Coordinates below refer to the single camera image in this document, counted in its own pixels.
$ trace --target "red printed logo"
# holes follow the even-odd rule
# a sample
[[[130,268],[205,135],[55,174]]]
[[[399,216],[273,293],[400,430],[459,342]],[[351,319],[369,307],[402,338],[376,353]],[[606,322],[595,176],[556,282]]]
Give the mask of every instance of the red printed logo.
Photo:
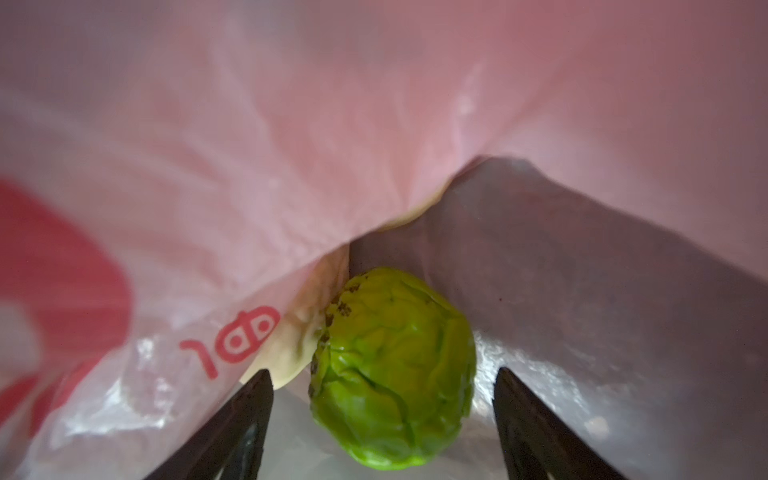
[[[214,349],[219,358],[228,363],[240,363],[262,346],[280,321],[280,313],[271,306],[260,306],[250,312],[240,312],[216,335]],[[184,340],[182,350],[194,350],[200,358],[208,378],[219,376],[214,360],[199,340]]]
[[[0,425],[39,390],[40,371],[61,372],[31,405],[34,436],[101,357],[125,343],[131,291],[120,268],[86,234],[3,181],[0,231],[0,300],[24,309],[41,351],[38,372],[0,391]]]

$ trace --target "white plastic bag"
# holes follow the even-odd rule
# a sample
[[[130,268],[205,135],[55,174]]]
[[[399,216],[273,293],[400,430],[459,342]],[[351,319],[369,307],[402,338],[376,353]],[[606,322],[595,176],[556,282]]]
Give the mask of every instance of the white plastic bag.
[[[0,475],[148,473],[220,404],[312,262],[476,154],[531,157],[767,275],[765,11],[8,6]]]

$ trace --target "green brussels sprout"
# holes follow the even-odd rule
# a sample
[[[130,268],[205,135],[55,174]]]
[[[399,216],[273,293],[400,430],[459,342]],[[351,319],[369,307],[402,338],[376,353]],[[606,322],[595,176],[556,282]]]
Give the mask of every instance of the green brussels sprout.
[[[349,280],[310,365],[312,415],[363,465],[424,465],[469,415],[475,340],[426,283],[391,268]]]

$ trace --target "dark spot on brussels sprout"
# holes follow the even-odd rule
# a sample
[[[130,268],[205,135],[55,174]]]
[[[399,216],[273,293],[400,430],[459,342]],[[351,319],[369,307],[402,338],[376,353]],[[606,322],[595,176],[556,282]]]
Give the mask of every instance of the dark spot on brussels sprout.
[[[339,313],[341,313],[342,316],[349,316],[350,313],[352,313],[352,309],[349,308],[349,305],[347,305],[344,302],[339,303]]]

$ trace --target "plastic bag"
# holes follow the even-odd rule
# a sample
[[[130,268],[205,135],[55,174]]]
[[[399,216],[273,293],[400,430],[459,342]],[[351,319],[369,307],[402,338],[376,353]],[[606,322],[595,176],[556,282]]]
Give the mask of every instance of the plastic bag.
[[[145,475],[228,394],[312,262],[479,153],[530,157],[768,276],[766,8],[9,6],[0,475]]]

